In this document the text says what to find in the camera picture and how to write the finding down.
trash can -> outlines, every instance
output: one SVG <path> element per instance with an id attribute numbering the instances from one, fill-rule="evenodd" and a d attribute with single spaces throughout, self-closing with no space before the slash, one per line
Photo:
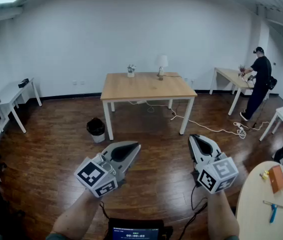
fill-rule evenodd
<path id="1" fill-rule="evenodd" d="M 105 124 L 99 118 L 94 117 L 90 120 L 86 128 L 95 143 L 100 143 L 105 140 Z"/>

small potted plant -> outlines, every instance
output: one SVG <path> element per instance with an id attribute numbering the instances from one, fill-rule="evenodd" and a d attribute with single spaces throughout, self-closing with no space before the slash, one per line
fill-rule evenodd
<path id="1" fill-rule="evenodd" d="M 135 69 L 136 69 L 136 66 L 129 64 L 129 66 L 128 66 L 127 69 L 128 69 L 127 77 L 133 78 L 133 77 L 135 76 Z"/>
<path id="2" fill-rule="evenodd" d="M 240 72 L 244 72 L 245 71 L 245 66 L 243 66 L 243 65 L 240 65 L 238 68 L 239 68 Z"/>

sneaker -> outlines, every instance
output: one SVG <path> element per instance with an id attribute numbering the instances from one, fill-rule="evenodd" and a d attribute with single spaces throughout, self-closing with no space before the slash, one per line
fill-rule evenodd
<path id="1" fill-rule="evenodd" d="M 246 119 L 246 115 L 245 115 L 245 112 L 243 113 L 243 112 L 240 112 L 239 114 L 240 114 L 240 116 L 241 116 L 241 118 L 242 119 L 244 119 L 246 122 L 248 121 L 248 119 Z"/>

black box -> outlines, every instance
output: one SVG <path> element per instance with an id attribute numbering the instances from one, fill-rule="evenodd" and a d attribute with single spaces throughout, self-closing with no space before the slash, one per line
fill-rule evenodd
<path id="1" fill-rule="evenodd" d="M 23 81 L 21 81 L 19 84 L 18 84 L 18 87 L 19 88 L 23 88 L 25 85 L 27 85 L 30 81 L 28 80 L 28 78 L 24 79 Z"/>

round table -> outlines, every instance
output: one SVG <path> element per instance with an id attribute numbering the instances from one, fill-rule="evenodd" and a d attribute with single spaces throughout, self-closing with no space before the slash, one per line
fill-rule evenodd
<path id="1" fill-rule="evenodd" d="M 283 206 L 283 189 L 273 193 L 270 179 L 260 176 L 264 170 L 279 165 L 266 161 L 257 165 L 241 188 L 236 209 L 240 240 L 283 240 L 283 209 L 277 208 L 275 220 L 270 224 L 272 207 L 263 200 Z"/>

